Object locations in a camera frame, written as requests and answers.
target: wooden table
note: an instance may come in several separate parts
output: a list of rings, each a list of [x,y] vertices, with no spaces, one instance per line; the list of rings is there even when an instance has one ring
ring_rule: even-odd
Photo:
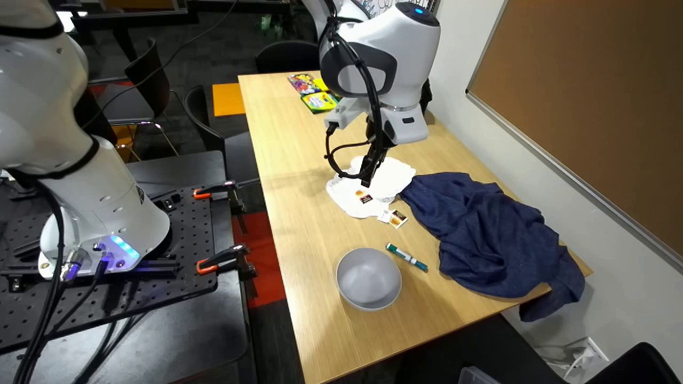
[[[304,382],[328,382],[440,335],[548,293],[537,286],[525,298],[471,293],[437,270],[437,239],[409,214],[395,231],[377,220],[346,216],[324,191],[333,177],[324,156],[321,114],[312,114],[286,74],[238,76],[257,173],[275,239]],[[362,119],[334,135],[336,142],[362,141]],[[365,153],[347,150],[340,163]],[[449,131],[430,124],[427,141],[388,152],[418,173],[463,171],[494,181]],[[382,250],[386,240],[427,261],[429,273],[398,263],[404,289],[383,312],[359,312],[336,289],[334,266],[353,248]]]

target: green object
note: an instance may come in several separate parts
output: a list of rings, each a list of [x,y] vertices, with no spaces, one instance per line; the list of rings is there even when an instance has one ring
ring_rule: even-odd
[[[427,264],[422,261],[418,261],[416,256],[404,251],[401,248],[396,248],[395,243],[386,243],[383,245],[393,256],[406,261],[407,264],[421,269],[422,273],[427,273]]]

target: gray bowl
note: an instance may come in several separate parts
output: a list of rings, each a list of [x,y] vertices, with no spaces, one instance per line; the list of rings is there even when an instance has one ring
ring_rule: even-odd
[[[362,312],[380,312],[398,297],[401,270],[386,254],[359,248],[340,261],[336,286],[350,305]]]

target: floor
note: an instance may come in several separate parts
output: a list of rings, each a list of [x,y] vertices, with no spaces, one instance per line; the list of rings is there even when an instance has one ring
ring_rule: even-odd
[[[238,9],[233,14],[225,14],[225,9],[213,9],[203,10],[193,25],[129,30],[129,35],[140,51],[145,40],[153,35],[162,57],[170,57],[186,40],[204,32],[203,38],[184,47],[167,67],[174,98],[162,122],[178,152],[203,150],[198,135],[184,114],[182,98],[195,86],[237,81],[237,74],[250,65],[255,51],[273,40],[273,33],[257,27],[261,17],[264,14],[264,9]],[[94,35],[95,44],[86,47],[92,61],[92,76],[122,74],[127,59],[122,56],[111,33],[95,32]],[[281,286],[277,286],[280,278],[273,243],[269,240],[267,229],[261,229],[257,237],[242,237],[242,240],[255,240],[252,257],[264,257],[261,261],[261,284],[269,286],[261,288],[261,297],[255,297],[255,302],[252,305],[252,341],[257,382],[299,384],[303,382],[303,376],[293,341],[286,298]],[[340,382],[456,382],[458,368],[468,364],[476,364],[501,382],[561,382],[499,315],[351,374]],[[192,382],[225,382],[230,377],[234,377],[234,370],[225,366],[223,370],[216,368]]]

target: crumpled fabric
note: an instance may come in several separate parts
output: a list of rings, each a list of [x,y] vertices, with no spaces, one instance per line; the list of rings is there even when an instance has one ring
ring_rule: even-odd
[[[553,289],[521,305],[521,320],[576,302],[585,280],[537,208],[465,173],[418,175],[401,191],[414,217],[440,239],[440,270],[470,289],[516,298],[547,282]]]

